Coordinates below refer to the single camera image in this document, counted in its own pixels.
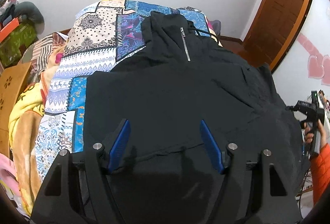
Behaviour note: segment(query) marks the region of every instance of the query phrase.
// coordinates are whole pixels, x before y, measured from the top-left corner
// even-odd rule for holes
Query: electrical cable
[[[300,191],[300,195],[299,195],[299,212],[301,214],[301,207],[300,207],[300,204],[301,204],[301,196],[303,195],[303,189],[304,189],[304,185],[305,185],[305,182],[306,182],[306,179],[307,179],[307,176],[308,176],[308,172],[310,171],[310,169],[307,170],[306,174],[305,174],[305,177],[304,177],[304,180],[303,180],[303,185],[301,186],[301,191]]]

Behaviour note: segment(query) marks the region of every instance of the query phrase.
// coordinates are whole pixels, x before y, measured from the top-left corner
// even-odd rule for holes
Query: yellow blanket
[[[9,117],[9,143],[17,171],[17,181],[23,208],[31,215],[35,198],[41,186],[34,153],[35,139],[41,118],[45,114],[44,103],[57,66],[56,55],[64,51],[64,46],[51,54],[46,70],[41,74],[40,83],[30,85],[19,96]]]

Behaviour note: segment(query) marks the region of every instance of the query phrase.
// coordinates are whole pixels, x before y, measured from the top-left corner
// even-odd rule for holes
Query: blue patterned blanket
[[[45,178],[58,152],[83,150],[87,76],[110,71],[144,48],[141,22],[151,11],[180,13],[196,28],[213,32],[205,15],[191,7],[172,9],[132,0],[101,1],[76,15],[58,70],[51,81],[35,152],[38,174]]]

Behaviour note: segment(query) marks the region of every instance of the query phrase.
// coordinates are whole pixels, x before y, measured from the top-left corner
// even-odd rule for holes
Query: metal zipper
[[[184,28],[183,27],[181,27],[181,37],[182,37],[182,41],[184,43],[184,51],[186,52],[188,61],[190,61],[190,56],[189,56],[189,53],[188,53],[187,44],[185,43],[185,34],[184,34]]]

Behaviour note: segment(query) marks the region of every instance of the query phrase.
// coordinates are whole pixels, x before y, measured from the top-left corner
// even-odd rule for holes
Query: pink heart decal
[[[324,68],[317,63],[317,57],[311,55],[308,58],[308,77],[313,79],[322,79],[324,76]]]
[[[305,43],[305,41],[307,40],[306,36],[303,35],[302,33],[299,33],[298,37],[297,37],[297,41],[303,45]]]
[[[325,55],[323,57],[322,66],[324,69],[324,76],[322,78],[322,84],[330,86],[330,57],[328,55]]]

